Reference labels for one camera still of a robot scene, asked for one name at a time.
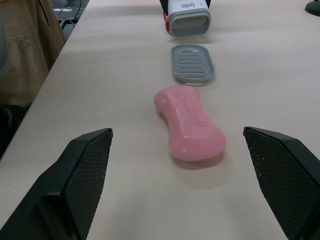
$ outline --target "beige jacket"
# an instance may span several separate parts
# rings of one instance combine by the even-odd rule
[[[37,96],[66,39],[49,0],[0,1],[0,17],[7,55],[0,104],[23,107]]]

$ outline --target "light wooden table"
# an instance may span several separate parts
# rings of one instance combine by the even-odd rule
[[[265,201],[244,126],[300,139],[320,157],[320,18],[308,0],[212,0],[201,37],[174,40],[157,0],[91,0],[0,163],[0,226],[68,142],[113,128],[89,240],[285,240]],[[155,94],[177,85],[170,49],[208,48],[199,87],[227,137],[216,165],[174,161]]]

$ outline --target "pink soap bar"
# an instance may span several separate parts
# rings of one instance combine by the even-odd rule
[[[226,137],[204,112],[199,92],[191,86],[173,86],[154,97],[155,106],[164,115],[170,137],[168,148],[183,161],[202,161],[220,155]]]

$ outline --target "gray soap dish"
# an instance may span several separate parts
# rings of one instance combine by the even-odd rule
[[[184,83],[201,84],[215,73],[208,50],[197,44],[183,44],[171,49],[171,67],[174,77]]]

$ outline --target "cable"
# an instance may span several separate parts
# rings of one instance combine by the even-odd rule
[[[66,19],[66,20],[69,20],[69,22],[72,24],[73,28],[75,28],[75,24],[71,21],[71,19],[67,16],[67,14],[65,14],[64,12],[64,8],[61,7],[59,4],[57,4],[54,0],[51,0],[51,3],[53,4],[52,6],[54,5],[57,5],[57,7],[60,9],[60,12],[58,14],[58,16],[62,19]]]
[[[79,0],[79,9],[78,9],[78,11],[76,12],[76,15],[74,16],[74,20],[77,19],[77,16],[78,16],[78,14],[79,14],[79,12],[80,12],[80,9],[81,9],[81,0]]]

